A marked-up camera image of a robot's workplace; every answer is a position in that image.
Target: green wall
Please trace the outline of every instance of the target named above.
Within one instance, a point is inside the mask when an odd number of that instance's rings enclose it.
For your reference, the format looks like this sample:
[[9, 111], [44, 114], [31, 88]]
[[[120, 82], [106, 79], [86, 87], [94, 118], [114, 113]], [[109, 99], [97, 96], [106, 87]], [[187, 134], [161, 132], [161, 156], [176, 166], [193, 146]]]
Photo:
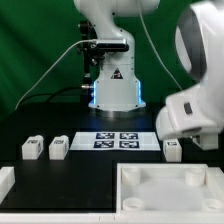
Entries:
[[[193, 81], [176, 57], [174, 33], [179, 15], [192, 2], [196, 1], [161, 0], [157, 11], [145, 16], [162, 60], [183, 88], [191, 86]], [[20, 97], [55, 60], [80, 40], [77, 24], [82, 19], [73, 0], [0, 1], [0, 120], [14, 110]], [[143, 82], [143, 99], [164, 101], [177, 88], [154, 56], [140, 19], [117, 18], [116, 23], [136, 39], [136, 76]], [[73, 50], [31, 94], [78, 85], [82, 75], [82, 57]], [[78, 101], [79, 97], [69, 100]]]

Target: white box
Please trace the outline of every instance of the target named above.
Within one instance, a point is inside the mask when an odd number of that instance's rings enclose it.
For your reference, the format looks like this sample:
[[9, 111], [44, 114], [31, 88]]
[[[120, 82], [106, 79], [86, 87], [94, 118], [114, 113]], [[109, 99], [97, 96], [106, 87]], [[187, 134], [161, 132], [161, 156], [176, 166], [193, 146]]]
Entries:
[[0, 204], [15, 183], [14, 167], [2, 167], [0, 170]]
[[40, 135], [29, 137], [22, 146], [24, 160], [37, 160], [44, 149], [44, 138]]
[[50, 160], [63, 160], [69, 149], [69, 139], [63, 135], [55, 137], [49, 146]]
[[182, 147], [177, 139], [164, 140], [163, 153], [167, 162], [182, 161]]

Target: warning label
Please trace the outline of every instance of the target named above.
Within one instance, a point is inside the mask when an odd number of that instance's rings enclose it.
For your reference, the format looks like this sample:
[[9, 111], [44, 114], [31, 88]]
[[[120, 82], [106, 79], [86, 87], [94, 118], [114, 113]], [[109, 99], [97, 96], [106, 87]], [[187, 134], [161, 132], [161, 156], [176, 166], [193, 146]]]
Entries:
[[120, 70], [117, 68], [112, 75], [111, 79], [123, 79]]

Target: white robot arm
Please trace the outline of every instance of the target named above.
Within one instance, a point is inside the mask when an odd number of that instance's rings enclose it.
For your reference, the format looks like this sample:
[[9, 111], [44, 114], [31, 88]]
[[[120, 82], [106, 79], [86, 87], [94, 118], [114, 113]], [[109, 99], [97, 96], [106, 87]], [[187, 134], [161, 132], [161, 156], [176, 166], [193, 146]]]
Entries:
[[177, 54], [199, 83], [166, 99], [156, 121], [161, 140], [198, 136], [201, 148], [218, 147], [224, 127], [224, 1], [192, 4], [176, 30]]
[[[159, 2], [140, 0], [143, 14], [155, 10]], [[113, 21], [115, 16], [137, 16], [137, 0], [74, 0], [74, 3], [96, 31], [97, 43], [92, 47], [108, 48], [94, 83], [90, 109], [106, 117], [127, 117], [141, 110], [146, 104], [141, 99], [141, 84], [135, 77], [134, 38]]]

